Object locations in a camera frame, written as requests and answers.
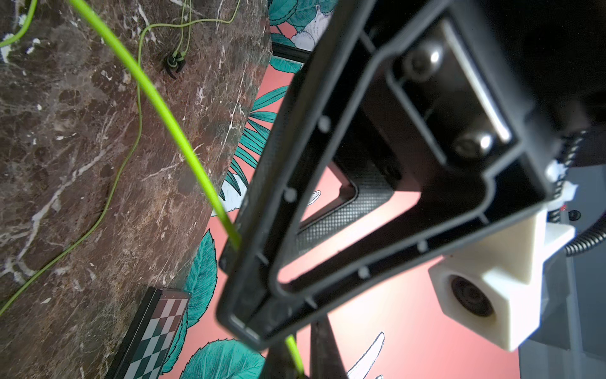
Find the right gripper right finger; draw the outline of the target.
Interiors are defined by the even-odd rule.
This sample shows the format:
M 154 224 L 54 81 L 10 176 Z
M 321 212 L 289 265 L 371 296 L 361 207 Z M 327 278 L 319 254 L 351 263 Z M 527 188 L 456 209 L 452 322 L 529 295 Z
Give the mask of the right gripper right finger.
M 323 316 L 311 324 L 309 377 L 347 379 L 328 316 Z

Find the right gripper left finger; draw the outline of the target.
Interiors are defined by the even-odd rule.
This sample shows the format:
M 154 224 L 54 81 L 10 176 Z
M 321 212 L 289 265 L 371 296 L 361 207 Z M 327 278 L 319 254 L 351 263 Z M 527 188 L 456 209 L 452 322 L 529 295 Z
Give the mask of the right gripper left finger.
M 296 369 L 286 347 L 271 347 L 259 379 L 295 379 Z

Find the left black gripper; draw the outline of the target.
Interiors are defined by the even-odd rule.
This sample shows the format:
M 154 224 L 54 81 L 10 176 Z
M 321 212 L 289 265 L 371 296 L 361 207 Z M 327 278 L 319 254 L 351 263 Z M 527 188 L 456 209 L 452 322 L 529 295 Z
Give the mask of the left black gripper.
M 483 1 L 481 7 L 561 134 L 585 132 L 576 165 L 603 165 L 605 3 Z

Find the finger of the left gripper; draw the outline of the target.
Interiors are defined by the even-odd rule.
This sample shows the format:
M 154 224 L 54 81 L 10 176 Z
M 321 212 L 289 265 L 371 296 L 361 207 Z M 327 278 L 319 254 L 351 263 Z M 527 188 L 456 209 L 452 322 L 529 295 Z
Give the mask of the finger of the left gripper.
M 305 196 L 315 186 L 329 185 L 325 171 L 336 178 L 337 197 L 299 217 Z M 400 178 L 396 162 L 389 160 L 333 160 L 325 168 L 262 160 L 237 218 L 243 245 L 268 262 L 282 254 L 288 265 L 387 203 Z

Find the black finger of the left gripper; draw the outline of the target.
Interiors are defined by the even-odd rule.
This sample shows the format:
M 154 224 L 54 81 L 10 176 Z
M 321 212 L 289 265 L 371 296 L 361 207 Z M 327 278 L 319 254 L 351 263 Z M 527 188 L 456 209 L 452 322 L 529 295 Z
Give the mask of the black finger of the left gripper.
M 525 1 L 341 1 L 295 75 L 227 247 L 219 323 L 264 350 L 552 196 L 519 72 Z

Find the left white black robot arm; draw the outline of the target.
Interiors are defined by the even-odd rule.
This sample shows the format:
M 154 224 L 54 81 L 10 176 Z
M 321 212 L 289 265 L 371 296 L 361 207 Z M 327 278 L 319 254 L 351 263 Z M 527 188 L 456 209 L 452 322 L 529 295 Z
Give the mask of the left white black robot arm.
M 236 219 L 218 322 L 263 378 L 344 378 L 331 311 L 425 263 L 451 320 L 506 351 L 574 310 L 562 206 L 605 161 L 603 1 L 340 1 L 298 63 Z

